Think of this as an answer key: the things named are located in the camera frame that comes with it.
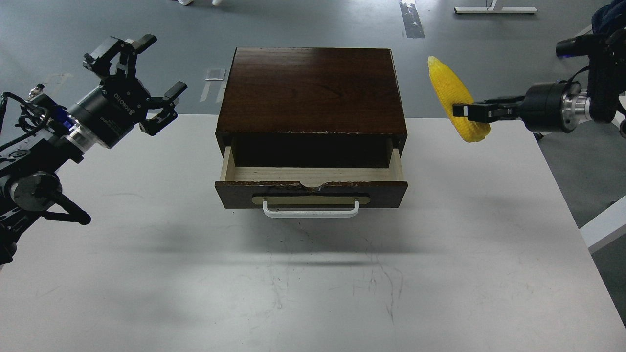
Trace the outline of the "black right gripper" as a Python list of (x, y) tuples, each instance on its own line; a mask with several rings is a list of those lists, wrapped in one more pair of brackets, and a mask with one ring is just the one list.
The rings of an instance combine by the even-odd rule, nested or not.
[(535, 83), (525, 96), (489, 99), (484, 102), (454, 103), (452, 116), (470, 122), (493, 123), (521, 118), (535, 133), (570, 133), (579, 124), (573, 100), (581, 93), (578, 82)]

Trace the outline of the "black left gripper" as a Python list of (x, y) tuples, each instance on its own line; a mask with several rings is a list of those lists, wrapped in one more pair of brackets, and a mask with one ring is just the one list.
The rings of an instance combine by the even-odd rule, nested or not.
[[(163, 97), (150, 97), (148, 90), (136, 77), (138, 56), (157, 41), (153, 34), (138, 40), (105, 39), (91, 53), (84, 54), (83, 66), (94, 73), (98, 86), (67, 112), (87, 127), (100, 142), (111, 149), (139, 123), (143, 133), (155, 136), (178, 117), (178, 98), (188, 88), (176, 82)], [(148, 110), (158, 110), (146, 118)]]

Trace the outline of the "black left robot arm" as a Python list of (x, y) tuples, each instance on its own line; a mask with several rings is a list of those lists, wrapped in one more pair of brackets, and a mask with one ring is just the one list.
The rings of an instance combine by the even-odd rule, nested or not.
[(1, 114), (9, 100), (22, 111), (22, 136), (1, 145), (0, 263), (10, 263), (22, 234), (38, 219), (87, 225), (91, 216), (64, 193), (57, 171), (67, 162), (80, 163), (94, 145), (111, 149), (135, 126), (154, 136), (178, 114), (175, 106), (186, 84), (176, 82), (153, 97), (136, 77), (138, 56), (157, 41), (109, 37), (84, 56), (83, 66), (98, 76), (98, 86), (69, 109), (44, 94), (38, 83), (25, 99), (1, 94)]

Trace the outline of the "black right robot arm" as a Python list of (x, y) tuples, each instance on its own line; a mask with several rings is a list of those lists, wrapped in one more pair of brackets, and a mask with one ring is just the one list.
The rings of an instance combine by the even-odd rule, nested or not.
[(554, 83), (536, 83), (523, 96), (463, 102), (452, 98), (444, 106), (466, 141), (478, 142), (491, 123), (520, 120), (533, 133), (570, 133), (579, 124), (592, 120), (611, 123), (616, 113), (625, 113), (619, 96), (625, 91), (625, 29), (612, 34), (584, 34), (558, 42), (559, 58), (586, 56), (583, 68), (586, 89), (570, 77)]

